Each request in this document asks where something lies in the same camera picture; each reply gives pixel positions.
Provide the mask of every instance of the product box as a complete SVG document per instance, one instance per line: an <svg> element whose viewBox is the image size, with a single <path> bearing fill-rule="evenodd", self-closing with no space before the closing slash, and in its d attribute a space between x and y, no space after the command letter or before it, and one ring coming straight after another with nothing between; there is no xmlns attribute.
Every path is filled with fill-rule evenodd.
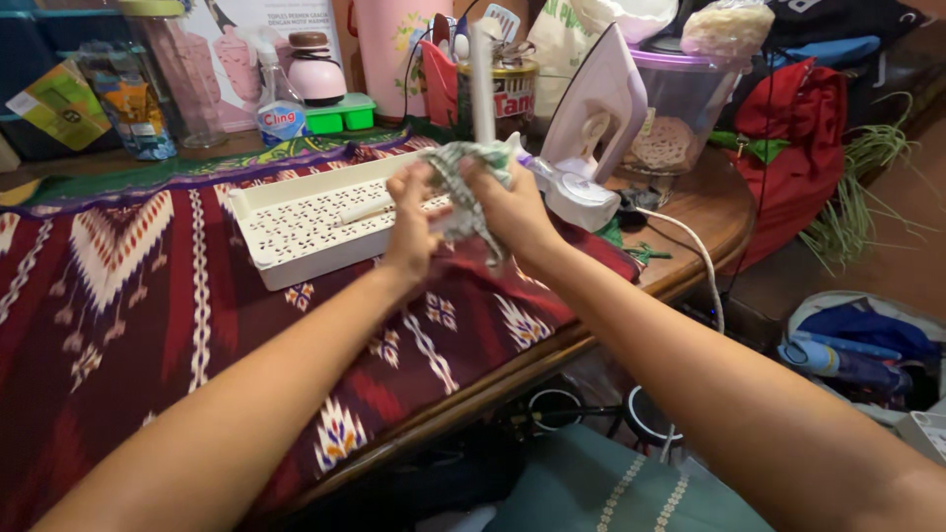
<svg viewBox="0 0 946 532"><path fill-rule="evenodd" d="M255 54L235 33L236 27L268 26L282 36L276 52L289 72L292 48L289 34L321 31L328 38L332 59L342 64L339 35L331 0L216 0L193 2L185 22L189 45L201 68L210 63L216 75L211 98L217 103L220 121L227 133L256 127L254 115L262 87Z"/></svg>

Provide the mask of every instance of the red patterned tablecloth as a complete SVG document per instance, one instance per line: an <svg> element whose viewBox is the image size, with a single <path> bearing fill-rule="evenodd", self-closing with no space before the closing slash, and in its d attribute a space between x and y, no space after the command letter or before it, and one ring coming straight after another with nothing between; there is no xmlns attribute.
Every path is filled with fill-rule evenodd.
<svg viewBox="0 0 946 532"><path fill-rule="evenodd" d="M261 179L175 183L142 203L54 218L0 215L0 530L35 523L129 435L374 267L365 260L268 292L225 201L231 187L430 144L414 137ZM559 228L624 277L639 274L617 248ZM522 272L493 278L485 253L480 240L437 252L422 295L347 371L254 512L311 488L385 428L574 319Z"/></svg>

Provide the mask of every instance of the white power cord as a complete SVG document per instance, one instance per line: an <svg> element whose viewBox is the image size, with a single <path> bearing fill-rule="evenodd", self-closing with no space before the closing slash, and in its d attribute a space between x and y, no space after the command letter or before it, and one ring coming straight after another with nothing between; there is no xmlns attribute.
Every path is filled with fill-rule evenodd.
<svg viewBox="0 0 946 532"><path fill-rule="evenodd" d="M707 251L707 247L703 245L703 241L696 236L696 233L690 227L687 227L686 224L679 220L675 220L665 214L659 214L657 212L649 211L647 209L642 209L638 207L638 212L646 214L647 216L653 216L659 220L664 220L665 222L670 222L673 225L683 229L690 235L690 238L696 242L696 247L700 250L700 257L703 258L703 262L707 266L707 278L709 280L709 290L712 293L712 305L713 310L716 313L716 330L720 334L725 333L726 331L726 322L723 319L723 301L719 298L719 290L716 288L716 270L712 267L712 258L710 258L710 252ZM667 463L667 456L670 454L670 445L674 441L674 433L676 432L676 425L673 423L670 425L670 433L667 434L667 441L663 444L663 450L660 452L660 463Z"/></svg>

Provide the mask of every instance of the forearm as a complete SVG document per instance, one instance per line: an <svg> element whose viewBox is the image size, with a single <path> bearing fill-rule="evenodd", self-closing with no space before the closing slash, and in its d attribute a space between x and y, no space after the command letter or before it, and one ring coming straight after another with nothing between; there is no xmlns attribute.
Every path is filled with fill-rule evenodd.
<svg viewBox="0 0 946 532"><path fill-rule="evenodd" d="M848 405L593 258L571 248L549 253L530 263L534 275L615 353L714 472L772 523L839 529L857 511L882 519L888 486L932 467Z"/></svg>
<svg viewBox="0 0 946 532"><path fill-rule="evenodd" d="M387 268L364 275L158 416L36 528L231 528L409 289Z"/></svg>

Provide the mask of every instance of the white plastic tray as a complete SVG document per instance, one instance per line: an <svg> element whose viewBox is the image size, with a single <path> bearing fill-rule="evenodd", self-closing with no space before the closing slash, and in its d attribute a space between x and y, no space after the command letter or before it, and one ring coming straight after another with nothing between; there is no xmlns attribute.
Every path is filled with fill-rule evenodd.
<svg viewBox="0 0 946 532"><path fill-rule="evenodd" d="M271 291L384 253L393 206L341 225L339 213L385 194L384 182L419 151L306 177L230 191L230 205L250 257ZM424 204L430 210L447 196Z"/></svg>

